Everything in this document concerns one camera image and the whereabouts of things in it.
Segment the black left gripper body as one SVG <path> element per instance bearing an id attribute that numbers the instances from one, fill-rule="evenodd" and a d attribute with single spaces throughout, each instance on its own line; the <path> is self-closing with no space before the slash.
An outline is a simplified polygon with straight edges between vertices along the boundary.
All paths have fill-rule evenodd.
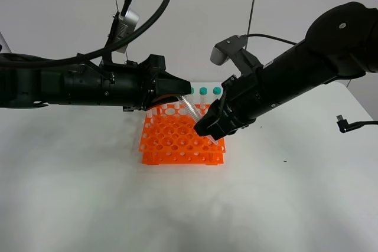
<path id="1" fill-rule="evenodd" d="M 127 111 L 141 110 L 144 97 L 155 93 L 155 79 L 165 69 L 165 58 L 153 54 L 141 63 L 111 64 L 110 105 L 124 107 Z"/>

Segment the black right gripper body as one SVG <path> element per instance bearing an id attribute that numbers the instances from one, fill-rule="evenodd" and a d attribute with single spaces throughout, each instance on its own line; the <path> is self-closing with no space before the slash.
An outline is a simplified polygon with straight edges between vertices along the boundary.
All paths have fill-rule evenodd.
<path id="1" fill-rule="evenodd" d="M 258 67 L 248 75 L 224 82 L 220 106 L 222 136 L 254 123 L 257 117 L 276 107 L 276 70 Z"/>

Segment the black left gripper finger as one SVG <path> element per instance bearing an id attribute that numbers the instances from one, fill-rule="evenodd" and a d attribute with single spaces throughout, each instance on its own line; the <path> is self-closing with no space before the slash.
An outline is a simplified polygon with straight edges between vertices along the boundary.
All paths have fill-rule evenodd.
<path id="1" fill-rule="evenodd" d="M 147 111 L 162 104 L 175 103 L 177 101 L 178 99 L 176 96 L 162 97 L 157 96 L 155 93 L 148 93 L 143 99 L 141 110 Z"/>
<path id="2" fill-rule="evenodd" d="M 164 71 L 155 79 L 155 94 L 162 97 L 185 96 L 191 94 L 191 83 Z"/>

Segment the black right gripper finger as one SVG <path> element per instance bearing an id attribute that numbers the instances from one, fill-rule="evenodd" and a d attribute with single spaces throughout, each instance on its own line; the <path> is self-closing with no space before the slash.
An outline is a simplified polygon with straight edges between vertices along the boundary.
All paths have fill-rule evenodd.
<path id="1" fill-rule="evenodd" d="M 214 140 L 219 140 L 227 135 L 234 134 L 239 129 L 239 120 L 234 113 L 207 113 L 208 121 L 207 136 L 211 136 Z"/>
<path id="2" fill-rule="evenodd" d="M 224 113 L 224 100 L 215 100 L 209 107 L 207 113 L 215 113 L 217 115 L 221 115 Z M 208 126 L 208 121 L 206 118 L 206 114 L 201 118 L 201 120 L 195 124 L 194 130 L 196 133 L 203 137 L 206 136 L 207 134 L 207 126 Z"/>

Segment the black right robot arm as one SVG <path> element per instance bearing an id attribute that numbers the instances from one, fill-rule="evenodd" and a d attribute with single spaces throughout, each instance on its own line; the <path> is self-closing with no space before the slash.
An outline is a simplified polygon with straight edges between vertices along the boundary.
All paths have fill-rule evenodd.
<path id="1" fill-rule="evenodd" d="M 377 71 L 377 9 L 358 2 L 319 16 L 305 38 L 263 65 L 246 50 L 247 35 L 217 43 L 212 63 L 232 61 L 241 75 L 223 82 L 223 94 L 195 124 L 199 136 L 218 140 L 307 91 Z"/>

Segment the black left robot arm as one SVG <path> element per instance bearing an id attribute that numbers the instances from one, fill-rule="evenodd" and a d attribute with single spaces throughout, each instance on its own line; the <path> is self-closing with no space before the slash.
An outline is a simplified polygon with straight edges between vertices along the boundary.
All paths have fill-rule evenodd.
<path id="1" fill-rule="evenodd" d="M 41 69 L 1 69 L 1 107 L 36 109 L 50 104 L 120 106 L 126 112 L 173 103 L 191 93 L 189 81 L 166 72 L 165 58 L 99 65 L 86 61 Z"/>

